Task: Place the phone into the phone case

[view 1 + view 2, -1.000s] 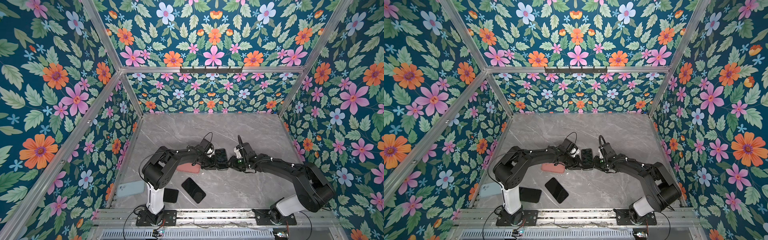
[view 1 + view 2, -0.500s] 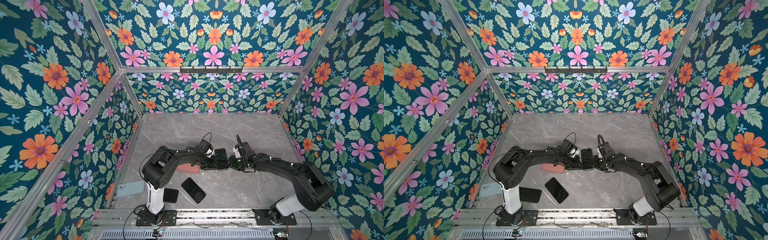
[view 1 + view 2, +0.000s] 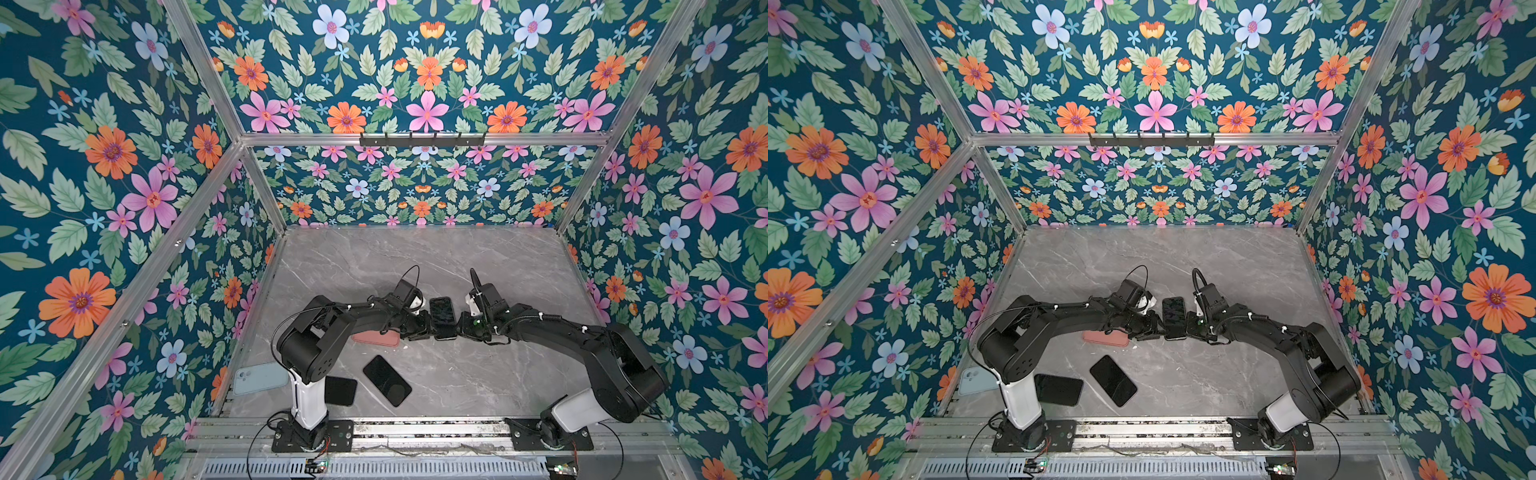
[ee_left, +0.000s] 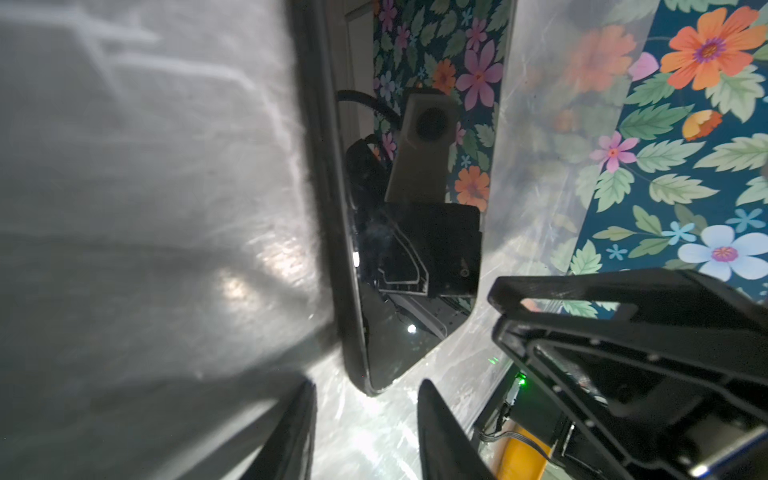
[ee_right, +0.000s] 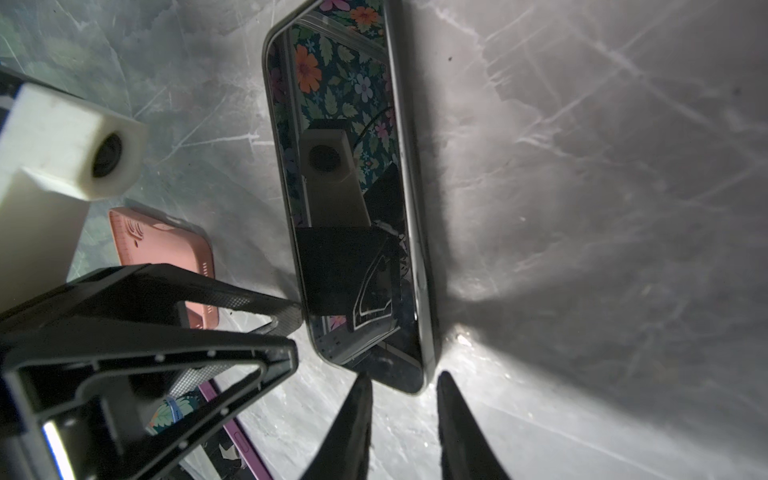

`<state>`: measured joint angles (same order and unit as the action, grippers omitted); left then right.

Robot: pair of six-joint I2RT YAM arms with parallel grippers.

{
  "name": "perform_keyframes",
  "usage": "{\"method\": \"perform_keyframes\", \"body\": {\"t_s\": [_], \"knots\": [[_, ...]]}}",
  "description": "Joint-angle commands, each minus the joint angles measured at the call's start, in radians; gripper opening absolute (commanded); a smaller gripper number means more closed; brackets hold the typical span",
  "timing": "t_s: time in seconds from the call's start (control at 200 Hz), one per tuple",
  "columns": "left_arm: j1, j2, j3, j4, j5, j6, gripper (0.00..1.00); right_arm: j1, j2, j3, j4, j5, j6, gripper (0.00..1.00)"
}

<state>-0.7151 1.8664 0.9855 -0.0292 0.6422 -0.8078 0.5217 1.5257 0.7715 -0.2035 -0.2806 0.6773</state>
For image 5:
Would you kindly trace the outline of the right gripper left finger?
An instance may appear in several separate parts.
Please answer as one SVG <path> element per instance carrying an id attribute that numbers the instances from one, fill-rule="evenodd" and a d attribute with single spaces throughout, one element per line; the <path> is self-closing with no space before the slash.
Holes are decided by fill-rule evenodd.
<path id="1" fill-rule="evenodd" d="M 371 379 L 360 373 L 302 479 L 366 479 L 372 433 Z"/>

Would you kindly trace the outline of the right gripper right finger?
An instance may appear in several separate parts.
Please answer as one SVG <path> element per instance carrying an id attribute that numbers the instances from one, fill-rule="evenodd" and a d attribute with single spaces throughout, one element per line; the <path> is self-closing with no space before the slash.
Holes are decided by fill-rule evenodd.
<path id="1" fill-rule="evenodd" d="M 443 479 L 510 479 L 448 371 L 437 381 Z"/>

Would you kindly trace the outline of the silver-edged black phone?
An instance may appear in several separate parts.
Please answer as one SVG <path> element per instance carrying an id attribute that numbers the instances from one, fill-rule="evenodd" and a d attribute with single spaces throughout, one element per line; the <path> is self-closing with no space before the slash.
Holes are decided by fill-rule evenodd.
<path id="1" fill-rule="evenodd" d="M 402 22 L 398 1 L 305 1 L 263 68 L 310 342 L 415 395 L 438 346 Z"/>

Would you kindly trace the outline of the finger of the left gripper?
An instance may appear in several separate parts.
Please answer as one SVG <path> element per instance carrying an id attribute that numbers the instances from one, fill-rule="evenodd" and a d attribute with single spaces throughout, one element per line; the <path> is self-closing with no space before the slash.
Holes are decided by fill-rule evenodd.
<path id="1" fill-rule="evenodd" d="M 66 340 L 94 338 L 99 328 L 109 340 L 127 336 L 120 327 L 153 325 L 173 340 L 194 332 L 186 304 L 222 307 L 271 318 L 253 330 L 259 346 L 297 350 L 288 338 L 301 324 L 298 303 L 243 289 L 170 264 L 110 267 L 58 286 L 1 313 L 1 352 L 51 334 L 43 346 L 55 350 Z"/>
<path id="2" fill-rule="evenodd" d="M 250 373 L 161 433 L 161 402 L 201 374 Z M 241 333 L 9 337 L 1 356 L 5 479 L 157 479 L 298 366 L 287 338 Z"/>

